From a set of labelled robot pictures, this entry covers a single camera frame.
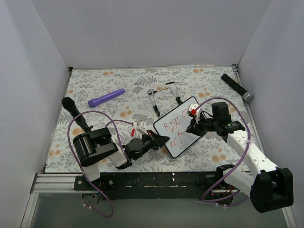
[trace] floral pattern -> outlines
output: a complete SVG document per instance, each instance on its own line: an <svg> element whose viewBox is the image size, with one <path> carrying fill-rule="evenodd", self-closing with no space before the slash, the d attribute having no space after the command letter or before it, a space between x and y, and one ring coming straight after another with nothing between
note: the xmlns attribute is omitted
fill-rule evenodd
<svg viewBox="0 0 304 228"><path fill-rule="evenodd" d="M73 70L66 96L75 101L81 112L99 110L107 113L113 119L123 119L130 122L145 120L147 129L152 129L153 122L158 117L153 110L147 92L151 86L175 81L181 100L194 96L199 102L203 102L210 97L222 96L231 100L248 122L249 118L241 96L220 78L224 73L232 78L235 77L231 67ZM121 88L125 89L124 94L102 103L96 108L88 106L87 102L90 99ZM155 99L161 115L177 105L169 90L157 93ZM211 112L210 104L204 106L204 110L209 113ZM241 121L236 110L230 105L229 111L233 120ZM108 123L106 117L97 113L86 114L85 119L88 125L94 126L93 130L102 128ZM71 120L71 115L62 109L48 153L45 173L80 172L67 143L67 127ZM133 127L125 123L117 123L117 127L122 143L128 143L133 138L131 136ZM114 127L109 125L109 129L113 135L113 140L117 141ZM80 127L73 124L71 139L80 133L82 133ZM99 169L100 172L214 171L220 165L235 164L238 160L238 154L219 136L215 133L208 133L176 159L173 159L167 149L163 147L158 151L149 151L134 161L133 166L125 170L116 169L107 158L99 162ZM244 164L240 168L247 170Z"/></svg>

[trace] metal frame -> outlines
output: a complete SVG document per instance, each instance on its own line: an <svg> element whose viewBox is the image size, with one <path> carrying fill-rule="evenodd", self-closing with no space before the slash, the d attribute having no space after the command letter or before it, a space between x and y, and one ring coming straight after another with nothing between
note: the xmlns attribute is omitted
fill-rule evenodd
<svg viewBox="0 0 304 228"><path fill-rule="evenodd" d="M212 65L194 65L194 67L196 67L196 66L217 67L217 66L212 66ZM171 68L171 67L193 67L193 66L168 66L168 67ZM234 72L234 75L235 75L237 81L241 84L237 64L233 64L231 67L233 69L233 72ZM66 85L68 85L69 80L70 80L70 76L68 77ZM257 132L255 122L253 120L253 116L252 116L249 104L244 100L243 100L243 103L244 103L244 106L249 115L250 123L254 129L253 134L257 140L257 144L260 147L261 151L263 153L265 153L263 146L261 144L258 132ZM80 174L79 173L75 173L75 174L37 174L34 179L34 182L33 182L32 191L31 191L29 201L28 201L28 204L27 204L27 207L25 210L25 214L24 214L20 227L21 228L30 227L30 224L33 219L34 212L35 212L39 193L75 193L75 192L95 193L96 191L75 191L75 190L73 190L75 178L78 175L80 175ZM214 193L218 193L219 191L221 191L221 190L213 190ZM287 227L296 228L297 226L296 226L294 216L292 214L290 207L283 208L282 212L283 212Z"/></svg>

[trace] red object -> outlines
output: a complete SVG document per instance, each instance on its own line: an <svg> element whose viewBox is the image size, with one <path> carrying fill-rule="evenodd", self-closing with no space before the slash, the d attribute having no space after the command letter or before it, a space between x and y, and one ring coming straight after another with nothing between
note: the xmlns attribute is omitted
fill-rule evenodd
<svg viewBox="0 0 304 228"><path fill-rule="evenodd" d="M192 109L191 110L191 115L195 115L195 113L196 113L195 109Z"/></svg>

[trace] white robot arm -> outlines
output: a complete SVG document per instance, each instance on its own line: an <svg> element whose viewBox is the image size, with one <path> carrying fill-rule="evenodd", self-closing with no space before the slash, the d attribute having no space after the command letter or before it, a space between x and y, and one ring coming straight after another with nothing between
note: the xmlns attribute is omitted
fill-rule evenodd
<svg viewBox="0 0 304 228"><path fill-rule="evenodd" d="M241 123L231 121L228 105L224 102L212 104L212 118L205 118L201 109L195 110L197 106L189 107L188 113L193 119L186 132L203 136L208 131L215 131L242 157L248 143L247 132ZM254 143L250 143L243 162L251 175L235 169L224 182L248 195L257 211L263 213L293 204L293 176L288 168L279 168ZM218 176L225 176L233 167L218 167Z"/></svg>

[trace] microphone head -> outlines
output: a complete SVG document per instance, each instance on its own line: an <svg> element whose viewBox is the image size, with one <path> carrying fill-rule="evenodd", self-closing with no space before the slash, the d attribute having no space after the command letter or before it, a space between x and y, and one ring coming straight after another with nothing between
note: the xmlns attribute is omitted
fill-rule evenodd
<svg viewBox="0 0 304 228"><path fill-rule="evenodd" d="M75 102L68 96L62 98L61 103L62 103L64 109L68 109L75 105Z"/></svg>

